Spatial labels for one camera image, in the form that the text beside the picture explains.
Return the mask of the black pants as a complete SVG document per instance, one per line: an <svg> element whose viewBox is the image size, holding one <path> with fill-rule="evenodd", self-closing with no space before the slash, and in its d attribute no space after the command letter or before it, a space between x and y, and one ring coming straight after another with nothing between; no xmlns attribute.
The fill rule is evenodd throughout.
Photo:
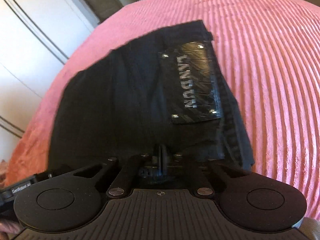
<svg viewBox="0 0 320 240"><path fill-rule="evenodd" d="M48 167L124 163L164 147L250 170L253 150L212 40L202 21L165 27L78 72L61 96Z"/></svg>

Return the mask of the white wardrobe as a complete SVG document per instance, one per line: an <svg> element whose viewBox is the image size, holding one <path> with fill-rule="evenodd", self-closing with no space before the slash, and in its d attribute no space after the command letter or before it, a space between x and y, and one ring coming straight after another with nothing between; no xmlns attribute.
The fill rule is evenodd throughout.
<svg viewBox="0 0 320 240"><path fill-rule="evenodd" d="M83 0L1 0L1 159L98 19Z"/></svg>

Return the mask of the pink ribbed bedspread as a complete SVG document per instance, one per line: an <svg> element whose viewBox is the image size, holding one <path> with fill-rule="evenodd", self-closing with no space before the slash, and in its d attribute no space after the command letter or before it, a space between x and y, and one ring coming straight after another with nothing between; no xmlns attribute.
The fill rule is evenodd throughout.
<svg viewBox="0 0 320 240"><path fill-rule="evenodd" d="M11 185L47 168L61 93L79 71L158 28L202 20L244 120L254 172L288 183L319 219L319 7L304 0L142 0L95 28L43 97L6 173Z"/></svg>

